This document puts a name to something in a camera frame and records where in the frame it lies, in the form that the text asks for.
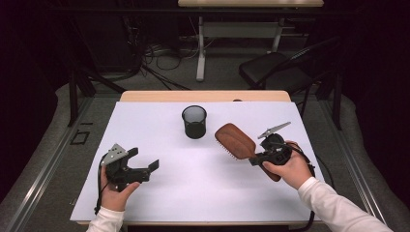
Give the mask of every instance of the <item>white tabletop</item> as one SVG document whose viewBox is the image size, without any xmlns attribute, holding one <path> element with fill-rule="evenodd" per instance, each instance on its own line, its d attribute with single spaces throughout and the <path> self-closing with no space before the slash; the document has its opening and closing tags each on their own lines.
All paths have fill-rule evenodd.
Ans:
<svg viewBox="0 0 410 232">
<path fill-rule="evenodd" d="M 322 0 L 179 0 L 180 7 L 322 7 Z"/>
<path fill-rule="evenodd" d="M 192 104 L 208 113 L 207 133 L 200 139 L 184 134 L 181 113 Z M 307 221 L 309 209 L 297 191 L 284 181 L 273 182 L 248 160 L 235 160 L 216 141 L 214 134 L 233 123 L 256 144 L 267 128 L 285 122 L 278 131 L 284 139 L 299 143 L 322 173 L 294 102 L 117 102 L 95 155 L 71 220 L 88 223 L 97 201 L 97 171 L 101 157 L 114 143 L 126 150 L 138 147 L 129 167 L 146 167 L 160 160 L 127 204 L 125 224 L 214 225 L 291 224 Z M 257 145 L 256 152 L 262 148 Z"/>
</svg>

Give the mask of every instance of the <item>black chair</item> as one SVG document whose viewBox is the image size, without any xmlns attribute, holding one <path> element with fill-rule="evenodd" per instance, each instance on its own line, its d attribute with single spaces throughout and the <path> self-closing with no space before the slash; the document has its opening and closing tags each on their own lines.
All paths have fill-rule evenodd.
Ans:
<svg viewBox="0 0 410 232">
<path fill-rule="evenodd" d="M 318 61 L 326 58 L 340 44 L 340 37 L 308 46 L 292 57 L 272 52 L 240 65 L 239 74 L 250 89 L 284 90 L 289 96 L 305 91 L 301 117 L 305 112 L 308 93 L 313 83 L 323 80 L 335 70 L 333 66 L 317 69 Z"/>
</svg>

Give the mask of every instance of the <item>white sleeve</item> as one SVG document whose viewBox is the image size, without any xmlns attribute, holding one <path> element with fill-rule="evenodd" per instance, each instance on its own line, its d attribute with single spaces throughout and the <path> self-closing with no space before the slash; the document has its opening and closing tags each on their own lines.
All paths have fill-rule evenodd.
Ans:
<svg viewBox="0 0 410 232">
<path fill-rule="evenodd" d="M 301 185 L 298 193 L 301 200 L 334 232 L 392 231 L 376 217 L 313 177 Z"/>
<path fill-rule="evenodd" d="M 112 232 L 119 231 L 123 225 L 124 212 L 116 212 L 101 207 L 90 225 L 87 232 Z"/>
</svg>

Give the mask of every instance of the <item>hand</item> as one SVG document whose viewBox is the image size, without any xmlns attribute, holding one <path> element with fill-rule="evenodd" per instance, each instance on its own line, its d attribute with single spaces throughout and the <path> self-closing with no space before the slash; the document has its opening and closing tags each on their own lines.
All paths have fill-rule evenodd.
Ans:
<svg viewBox="0 0 410 232">
<path fill-rule="evenodd" d="M 290 146 L 299 149 L 296 145 L 292 145 L 292 143 L 297 143 L 292 141 L 286 142 L 289 142 Z M 290 159 L 285 165 L 274 165 L 268 161 L 264 161 L 262 165 L 268 171 L 281 176 L 283 180 L 294 189 L 299 189 L 299 187 L 312 176 L 305 158 L 296 151 L 292 151 Z"/>
<path fill-rule="evenodd" d="M 106 166 L 104 165 L 101 172 L 102 206 L 111 211 L 123 212 L 126 209 L 128 198 L 140 184 L 138 182 L 131 183 L 124 190 L 118 192 L 115 186 L 108 182 L 105 171 Z"/>
</svg>

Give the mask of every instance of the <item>black mesh cup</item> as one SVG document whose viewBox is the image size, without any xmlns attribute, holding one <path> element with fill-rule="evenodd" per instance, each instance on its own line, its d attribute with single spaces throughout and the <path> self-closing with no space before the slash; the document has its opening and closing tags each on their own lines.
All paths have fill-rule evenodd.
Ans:
<svg viewBox="0 0 410 232">
<path fill-rule="evenodd" d="M 185 134 L 189 138 L 197 139 L 205 135 L 206 111 L 199 105 L 191 105 L 182 112 L 184 119 Z"/>
</svg>

